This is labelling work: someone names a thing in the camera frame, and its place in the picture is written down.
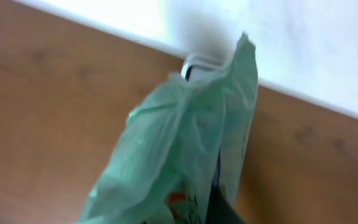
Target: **wood grain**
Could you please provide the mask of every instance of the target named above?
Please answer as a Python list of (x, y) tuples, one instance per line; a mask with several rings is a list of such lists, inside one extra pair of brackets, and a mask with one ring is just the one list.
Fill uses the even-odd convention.
[[(75, 220), (128, 112), (181, 63), (0, 0), (0, 224)], [(358, 223), (358, 121), (260, 87), (236, 209)]]

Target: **white wall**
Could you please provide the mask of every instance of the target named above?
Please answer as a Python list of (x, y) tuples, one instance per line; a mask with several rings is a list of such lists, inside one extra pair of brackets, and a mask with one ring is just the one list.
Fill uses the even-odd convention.
[(358, 118), (356, 0), (21, 0), (161, 51), (228, 59), (242, 30), (260, 83)]

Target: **plastic bag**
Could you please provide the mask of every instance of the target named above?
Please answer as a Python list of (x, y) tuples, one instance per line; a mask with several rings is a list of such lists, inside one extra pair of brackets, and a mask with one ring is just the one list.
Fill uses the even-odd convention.
[(212, 185), (234, 203), (257, 88), (244, 34), (223, 69), (171, 75), (129, 114), (77, 223), (204, 223)]

